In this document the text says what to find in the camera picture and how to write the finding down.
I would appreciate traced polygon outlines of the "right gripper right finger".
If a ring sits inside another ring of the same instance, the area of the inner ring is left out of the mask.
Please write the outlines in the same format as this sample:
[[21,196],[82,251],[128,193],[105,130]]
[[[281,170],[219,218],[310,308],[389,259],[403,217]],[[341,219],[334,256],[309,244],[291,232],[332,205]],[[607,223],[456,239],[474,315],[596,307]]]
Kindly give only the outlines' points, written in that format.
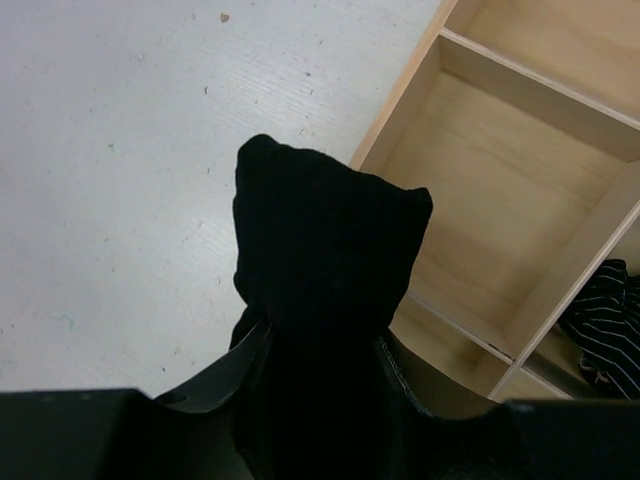
[[410,352],[377,341],[385,380],[387,479],[636,479],[639,404],[491,401]]

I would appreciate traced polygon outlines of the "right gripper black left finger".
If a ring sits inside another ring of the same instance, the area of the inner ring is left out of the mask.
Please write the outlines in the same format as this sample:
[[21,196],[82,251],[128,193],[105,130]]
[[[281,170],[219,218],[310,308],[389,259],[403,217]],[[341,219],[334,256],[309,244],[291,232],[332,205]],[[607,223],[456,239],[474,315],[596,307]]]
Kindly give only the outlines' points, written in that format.
[[270,330],[151,398],[136,389],[5,392],[4,479],[253,479],[233,413]]

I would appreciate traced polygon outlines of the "black striped underwear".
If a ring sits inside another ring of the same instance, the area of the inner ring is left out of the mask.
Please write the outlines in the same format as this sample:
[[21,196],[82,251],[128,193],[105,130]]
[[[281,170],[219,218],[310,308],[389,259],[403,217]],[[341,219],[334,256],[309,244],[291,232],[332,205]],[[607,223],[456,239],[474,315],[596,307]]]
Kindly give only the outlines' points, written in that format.
[[559,318],[580,349],[578,369],[599,394],[639,398],[639,277],[621,259],[596,269]]

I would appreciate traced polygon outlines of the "black garment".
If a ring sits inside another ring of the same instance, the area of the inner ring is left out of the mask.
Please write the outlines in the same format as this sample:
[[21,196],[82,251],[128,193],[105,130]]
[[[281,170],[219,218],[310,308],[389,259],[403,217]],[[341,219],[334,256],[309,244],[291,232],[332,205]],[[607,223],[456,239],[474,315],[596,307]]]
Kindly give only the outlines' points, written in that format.
[[433,211],[403,189],[260,134],[237,155],[240,337],[271,339],[243,390],[242,446],[269,479],[383,479],[396,409],[375,352]]

